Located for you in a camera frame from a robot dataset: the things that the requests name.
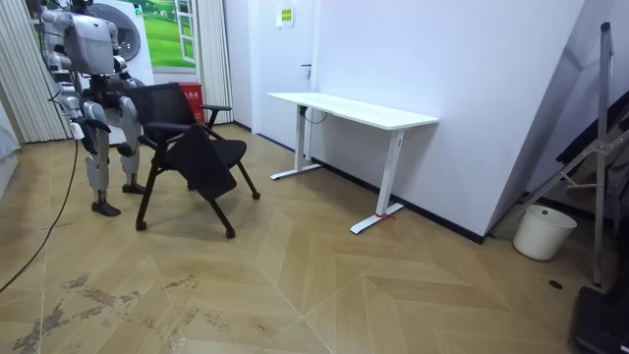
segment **red sign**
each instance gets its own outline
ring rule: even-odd
[[[195,119],[201,124],[205,123],[205,112],[199,108],[203,104],[203,95],[201,93],[201,84],[198,83],[179,83],[179,86],[186,94],[190,107],[195,112]]]

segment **chair leg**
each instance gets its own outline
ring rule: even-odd
[[[245,180],[247,181],[249,188],[252,190],[253,197],[257,201],[259,199],[259,193],[257,192],[256,186],[254,186],[254,182],[252,182],[251,177],[249,177],[249,174],[247,173],[245,166],[243,166],[243,162],[238,161],[238,168],[243,173],[243,176],[245,177]]]
[[[225,234],[227,235],[227,238],[233,239],[234,237],[236,237],[236,231],[232,227],[232,224],[229,223],[227,216],[225,216],[225,214],[223,213],[223,210],[221,210],[220,206],[218,206],[216,201],[210,201],[209,204],[214,209],[214,212],[216,212],[216,215],[218,215],[218,218],[220,219],[220,222],[223,223],[223,226],[225,226],[225,229],[227,229],[227,231],[225,232]]]
[[[142,202],[140,203],[140,209],[138,210],[138,217],[136,218],[136,230],[138,231],[146,230],[146,221],[144,221],[144,217],[146,216],[146,209],[148,208],[150,195],[153,193],[153,186],[155,185],[155,179],[157,179],[159,166],[161,165],[161,160],[165,154],[166,147],[158,147],[150,165],[148,180],[146,181],[146,187],[144,187],[144,195],[142,196]]]

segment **humanoid robot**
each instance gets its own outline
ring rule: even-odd
[[[119,56],[118,29],[113,23],[93,17],[87,6],[93,0],[71,1],[71,8],[48,9],[42,1],[41,22],[46,43],[46,61],[59,92],[55,97],[64,115],[70,119],[75,139],[80,139],[89,152],[86,157],[87,179],[94,190],[91,209],[105,216],[117,216],[120,210],[107,202],[109,184],[109,133],[105,109],[121,114],[126,143],[118,145],[122,167],[127,174],[123,193],[143,194],[137,183],[140,165],[138,137],[142,127],[131,100],[109,85],[109,76],[116,75],[125,89],[138,85]],[[78,93],[78,77],[89,75],[89,88]]]

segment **desk foot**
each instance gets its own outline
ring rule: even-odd
[[[390,215],[390,214],[394,213],[395,211],[397,211],[397,210],[399,210],[399,209],[401,209],[403,207],[404,206],[402,206],[401,204],[396,203],[396,204],[394,204],[394,205],[392,205],[392,206],[390,206],[390,207],[388,207],[386,209],[386,214]],[[365,220],[357,223],[356,225],[352,226],[352,228],[350,228],[350,230],[358,235],[359,233],[363,232],[366,228],[374,225],[375,223],[377,223],[377,222],[379,222],[379,221],[381,221],[381,220],[383,220],[385,218],[386,218],[386,216],[379,217],[379,216],[372,215],[372,216],[366,218]]]
[[[296,174],[299,174],[299,173],[304,173],[304,172],[310,171],[312,169],[317,169],[317,168],[320,168],[320,167],[321,167],[321,165],[315,163],[315,164],[312,164],[312,165],[305,166],[304,168],[302,168],[299,171],[296,170],[296,169],[292,169],[292,170],[286,171],[286,172],[275,173],[274,175],[271,175],[271,179],[276,181],[276,180],[284,178],[284,177],[296,175]]]

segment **folding chair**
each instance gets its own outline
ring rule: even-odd
[[[202,125],[195,120],[186,95],[178,84],[132,88],[127,95],[136,106],[143,126],[140,142],[155,150],[136,229],[146,230],[144,217],[157,176],[168,170],[177,170],[188,181],[188,188],[199,192],[212,206],[227,230],[227,238],[234,238],[236,231],[216,202],[218,197],[236,187],[236,180],[229,169],[238,165],[254,200],[258,200],[260,194],[241,162],[247,150],[245,142],[226,140],[211,130],[218,113],[229,111],[231,107],[202,105],[201,108],[211,111],[209,122]]]

